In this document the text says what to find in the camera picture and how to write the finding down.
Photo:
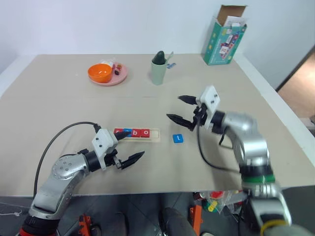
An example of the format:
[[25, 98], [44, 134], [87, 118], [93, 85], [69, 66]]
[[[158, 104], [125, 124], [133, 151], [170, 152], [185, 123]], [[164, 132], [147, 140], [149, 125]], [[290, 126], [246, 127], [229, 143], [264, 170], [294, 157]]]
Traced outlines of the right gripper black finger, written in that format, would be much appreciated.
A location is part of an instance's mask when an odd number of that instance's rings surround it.
[[181, 95], [181, 96], [178, 96], [178, 99], [180, 99], [181, 101], [183, 101], [183, 102], [185, 102], [187, 104], [190, 104], [190, 105], [197, 105], [195, 96]]
[[193, 123], [189, 120], [184, 119], [182, 116], [176, 114], [167, 114], [166, 115], [169, 119], [171, 119], [174, 123], [183, 126], [189, 130], [193, 130]]

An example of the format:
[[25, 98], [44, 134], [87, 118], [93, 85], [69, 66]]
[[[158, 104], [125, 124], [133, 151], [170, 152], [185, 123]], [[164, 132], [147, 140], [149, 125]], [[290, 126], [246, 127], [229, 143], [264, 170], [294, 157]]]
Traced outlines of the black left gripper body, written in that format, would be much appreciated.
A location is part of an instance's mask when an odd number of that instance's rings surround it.
[[111, 153], [105, 155], [105, 165], [110, 167], [112, 165], [116, 166], [117, 169], [122, 169], [122, 162], [117, 158], [118, 151], [114, 149]]

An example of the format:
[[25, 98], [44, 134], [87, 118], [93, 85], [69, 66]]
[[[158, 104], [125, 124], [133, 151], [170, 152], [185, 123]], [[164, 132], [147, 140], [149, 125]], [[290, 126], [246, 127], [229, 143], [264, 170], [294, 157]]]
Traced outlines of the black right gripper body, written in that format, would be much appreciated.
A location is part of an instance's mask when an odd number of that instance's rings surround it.
[[207, 119], [207, 106], [205, 104], [201, 104], [201, 106], [196, 106], [193, 113], [193, 121], [188, 127], [190, 131], [193, 131], [196, 126], [201, 127], [204, 125], [205, 120]]

